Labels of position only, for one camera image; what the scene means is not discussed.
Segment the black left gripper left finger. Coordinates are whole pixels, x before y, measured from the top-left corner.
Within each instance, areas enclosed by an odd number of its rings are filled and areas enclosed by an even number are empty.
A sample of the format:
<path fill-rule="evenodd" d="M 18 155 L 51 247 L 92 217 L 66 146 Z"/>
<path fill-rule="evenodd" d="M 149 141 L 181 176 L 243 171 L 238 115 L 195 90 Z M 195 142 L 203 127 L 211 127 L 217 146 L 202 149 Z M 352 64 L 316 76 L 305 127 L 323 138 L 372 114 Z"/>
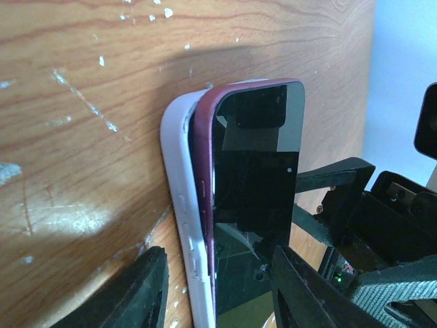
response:
<path fill-rule="evenodd" d="M 54 327 L 163 327 L 169 290 L 165 249 L 149 248 Z"/>

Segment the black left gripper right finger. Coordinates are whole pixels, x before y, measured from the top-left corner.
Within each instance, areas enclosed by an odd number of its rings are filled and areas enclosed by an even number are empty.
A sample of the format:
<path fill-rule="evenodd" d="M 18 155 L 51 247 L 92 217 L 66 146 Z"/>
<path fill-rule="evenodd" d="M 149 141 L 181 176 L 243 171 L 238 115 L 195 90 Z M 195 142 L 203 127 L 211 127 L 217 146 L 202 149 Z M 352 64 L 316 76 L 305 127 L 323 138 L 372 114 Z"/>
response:
<path fill-rule="evenodd" d="M 277 327 L 382 326 L 287 246 L 275 247 L 271 276 Z"/>

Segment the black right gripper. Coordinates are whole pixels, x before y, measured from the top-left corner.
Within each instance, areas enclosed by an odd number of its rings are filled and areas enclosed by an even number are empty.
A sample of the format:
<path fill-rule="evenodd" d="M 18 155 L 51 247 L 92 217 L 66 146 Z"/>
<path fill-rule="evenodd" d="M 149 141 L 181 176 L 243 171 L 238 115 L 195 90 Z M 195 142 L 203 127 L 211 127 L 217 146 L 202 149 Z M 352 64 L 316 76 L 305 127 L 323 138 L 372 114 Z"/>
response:
<path fill-rule="evenodd" d="M 389 304 L 436 298 L 436 191 L 388 171 L 366 191 L 375 169 L 350 157 L 299 173 L 296 193 L 331 190 L 314 215 L 296 206 L 293 221 L 355 269 L 398 264 L 358 275 L 348 299 L 386 327 L 407 327 Z"/>

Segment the red-edged black phone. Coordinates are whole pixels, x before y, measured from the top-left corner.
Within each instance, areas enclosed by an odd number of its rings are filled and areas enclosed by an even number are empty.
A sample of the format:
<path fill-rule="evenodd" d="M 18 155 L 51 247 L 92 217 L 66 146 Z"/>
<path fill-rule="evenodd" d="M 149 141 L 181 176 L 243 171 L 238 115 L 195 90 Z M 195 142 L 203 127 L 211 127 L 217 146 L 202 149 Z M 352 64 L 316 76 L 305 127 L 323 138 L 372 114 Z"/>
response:
<path fill-rule="evenodd" d="M 291 78 L 214 87 L 196 106 L 191 152 L 217 327 L 261 327 L 272 314 L 304 110 L 305 88 Z"/>

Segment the lavender phone case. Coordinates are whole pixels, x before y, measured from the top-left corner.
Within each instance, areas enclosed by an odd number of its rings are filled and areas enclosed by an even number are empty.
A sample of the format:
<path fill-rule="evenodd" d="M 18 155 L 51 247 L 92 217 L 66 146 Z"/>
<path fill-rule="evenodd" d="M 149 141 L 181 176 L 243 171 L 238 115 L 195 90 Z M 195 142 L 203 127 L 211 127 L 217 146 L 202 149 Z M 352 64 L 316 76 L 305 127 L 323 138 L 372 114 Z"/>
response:
<path fill-rule="evenodd" d="M 186 269 L 195 327 L 215 327 L 208 254 L 203 237 L 188 133 L 191 118 L 207 90 L 181 95 L 166 108 L 160 142 Z"/>

